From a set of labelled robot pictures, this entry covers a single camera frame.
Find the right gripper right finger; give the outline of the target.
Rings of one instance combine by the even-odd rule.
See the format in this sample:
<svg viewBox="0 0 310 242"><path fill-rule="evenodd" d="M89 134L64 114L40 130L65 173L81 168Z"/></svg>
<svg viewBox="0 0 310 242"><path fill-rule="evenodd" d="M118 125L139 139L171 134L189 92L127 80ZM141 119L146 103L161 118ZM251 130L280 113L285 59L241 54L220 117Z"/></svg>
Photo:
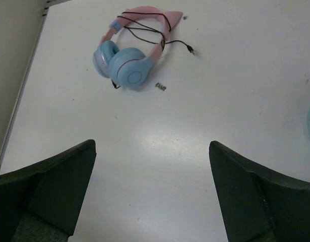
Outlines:
<svg viewBox="0 0 310 242"><path fill-rule="evenodd" d="M310 183L212 141L209 158L228 241L310 241Z"/></svg>

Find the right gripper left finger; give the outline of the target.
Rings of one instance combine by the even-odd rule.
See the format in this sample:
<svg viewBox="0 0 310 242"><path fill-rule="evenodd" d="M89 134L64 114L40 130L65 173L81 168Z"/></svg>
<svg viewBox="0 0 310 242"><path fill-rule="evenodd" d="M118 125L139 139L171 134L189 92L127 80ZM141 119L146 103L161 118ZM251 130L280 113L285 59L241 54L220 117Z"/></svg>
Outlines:
<svg viewBox="0 0 310 242"><path fill-rule="evenodd" d="M0 241L68 241L96 159L90 139L0 175Z"/></svg>

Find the pink blue cat-ear headphones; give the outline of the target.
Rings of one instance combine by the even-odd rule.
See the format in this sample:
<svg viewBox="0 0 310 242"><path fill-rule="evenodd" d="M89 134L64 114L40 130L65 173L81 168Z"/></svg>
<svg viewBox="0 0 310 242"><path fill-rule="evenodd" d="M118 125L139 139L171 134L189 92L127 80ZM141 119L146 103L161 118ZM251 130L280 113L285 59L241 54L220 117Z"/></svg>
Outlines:
<svg viewBox="0 0 310 242"><path fill-rule="evenodd" d="M162 12L151 6L141 6L122 12L110 24L109 30L93 53L92 60L96 71L103 77L109 78L117 89L125 87L136 89L145 82L149 71L156 65L163 54L166 41L171 30L178 24L183 16L180 11ZM120 50L111 41L113 35L132 22L140 19L155 19L161 23L161 41L156 43L149 55L134 47Z"/></svg>

